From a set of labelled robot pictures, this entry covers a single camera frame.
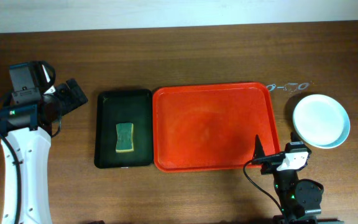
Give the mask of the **black plastic tray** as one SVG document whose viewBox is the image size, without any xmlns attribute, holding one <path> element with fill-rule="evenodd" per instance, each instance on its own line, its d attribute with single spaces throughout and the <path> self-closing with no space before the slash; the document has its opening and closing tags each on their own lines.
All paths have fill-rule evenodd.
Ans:
<svg viewBox="0 0 358 224">
<path fill-rule="evenodd" d="M 116 125 L 133 124 L 134 150 L 118 152 Z M 94 164 L 99 169 L 148 166 L 154 160 L 152 92 L 104 91 L 98 96 Z"/>
</svg>

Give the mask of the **light blue plate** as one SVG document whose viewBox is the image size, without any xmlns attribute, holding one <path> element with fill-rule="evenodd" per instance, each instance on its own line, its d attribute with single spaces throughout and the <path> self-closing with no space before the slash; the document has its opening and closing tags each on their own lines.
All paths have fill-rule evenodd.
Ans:
<svg viewBox="0 0 358 224">
<path fill-rule="evenodd" d="M 309 145 L 332 149 L 343 144 L 351 130 L 345 108 L 334 98 L 314 94 L 296 104 L 293 115 L 296 133 Z"/>
</svg>

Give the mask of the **green yellow sponge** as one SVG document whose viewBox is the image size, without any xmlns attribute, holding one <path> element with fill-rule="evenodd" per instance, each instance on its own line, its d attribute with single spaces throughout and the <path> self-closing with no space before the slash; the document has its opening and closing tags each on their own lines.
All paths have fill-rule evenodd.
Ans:
<svg viewBox="0 0 358 224">
<path fill-rule="evenodd" d="M 116 125 L 117 143 L 116 152 L 132 152 L 134 151 L 133 133 L 134 125 L 132 123 L 119 123 Z"/>
</svg>

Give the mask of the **red plastic tray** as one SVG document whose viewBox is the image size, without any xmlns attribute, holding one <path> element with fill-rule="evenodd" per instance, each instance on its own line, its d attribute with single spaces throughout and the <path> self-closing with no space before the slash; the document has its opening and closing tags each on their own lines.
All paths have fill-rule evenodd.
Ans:
<svg viewBox="0 0 358 224">
<path fill-rule="evenodd" d="M 152 98 L 154 164 L 163 172 L 240 169 L 260 138 L 280 152 L 269 90 L 261 83 L 159 88 Z"/>
</svg>

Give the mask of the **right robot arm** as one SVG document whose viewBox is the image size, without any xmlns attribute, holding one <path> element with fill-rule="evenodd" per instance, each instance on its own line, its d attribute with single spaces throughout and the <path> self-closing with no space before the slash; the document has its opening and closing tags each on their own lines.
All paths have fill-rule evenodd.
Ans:
<svg viewBox="0 0 358 224">
<path fill-rule="evenodd" d="M 324 192 L 322 184 L 299 179 L 298 172 L 307 166 L 311 149 L 296 134 L 285 150 L 265 155 L 262 143 L 255 137 L 254 155 L 250 163 L 260 165 L 262 175 L 273 175 L 273 186 L 278 200 L 274 200 L 281 214 L 273 217 L 274 223 L 317 223 L 321 214 L 320 203 Z"/>
</svg>

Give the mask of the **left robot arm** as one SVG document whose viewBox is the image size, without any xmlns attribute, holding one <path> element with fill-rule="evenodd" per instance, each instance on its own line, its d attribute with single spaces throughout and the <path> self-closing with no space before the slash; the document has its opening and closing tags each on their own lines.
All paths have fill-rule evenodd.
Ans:
<svg viewBox="0 0 358 224">
<path fill-rule="evenodd" d="M 0 110 L 4 153 L 3 223 L 51 223 L 48 155 L 54 123 L 87 103 L 75 79 L 55 84 L 56 71 L 46 61 L 11 65 L 13 90 Z"/>
</svg>

